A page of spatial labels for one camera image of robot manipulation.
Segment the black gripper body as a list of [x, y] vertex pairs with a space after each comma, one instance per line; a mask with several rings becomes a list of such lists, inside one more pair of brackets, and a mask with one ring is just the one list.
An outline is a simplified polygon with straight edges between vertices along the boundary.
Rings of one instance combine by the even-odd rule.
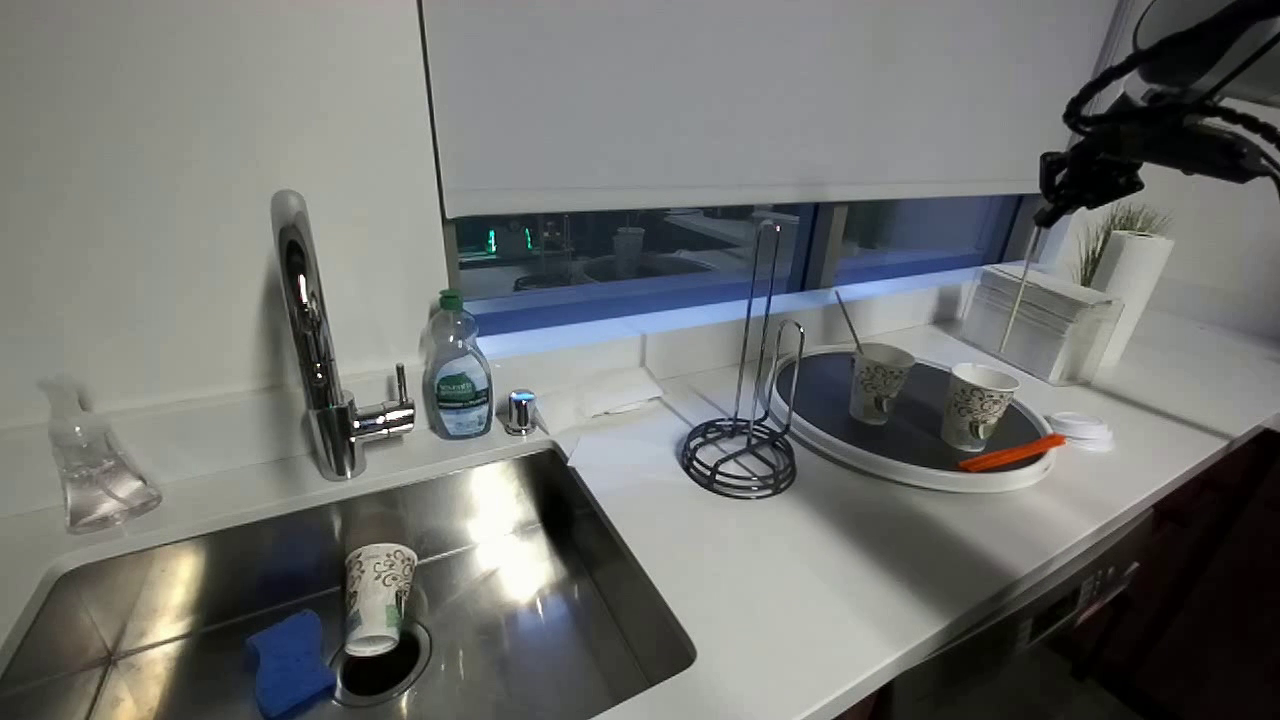
[[1105, 208], [1134, 198], [1144, 188], [1144, 165], [1227, 184], [1267, 180], [1280, 188], [1280, 159], [1271, 155], [1280, 132], [1238, 109], [1144, 109], [1119, 97], [1107, 112], [1086, 115], [1086, 97], [1074, 92], [1062, 109], [1062, 125], [1074, 132], [1074, 142], [1062, 153], [1038, 155], [1036, 229], [1050, 229], [1081, 208]]

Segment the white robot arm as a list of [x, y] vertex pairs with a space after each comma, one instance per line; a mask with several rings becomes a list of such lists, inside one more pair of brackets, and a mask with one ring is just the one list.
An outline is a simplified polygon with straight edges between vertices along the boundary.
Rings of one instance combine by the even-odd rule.
[[1131, 53], [1067, 105], [1073, 146], [1038, 155], [1036, 229], [1144, 188], [1139, 168], [1267, 180], [1280, 188], [1277, 105], [1280, 0], [1149, 0]]

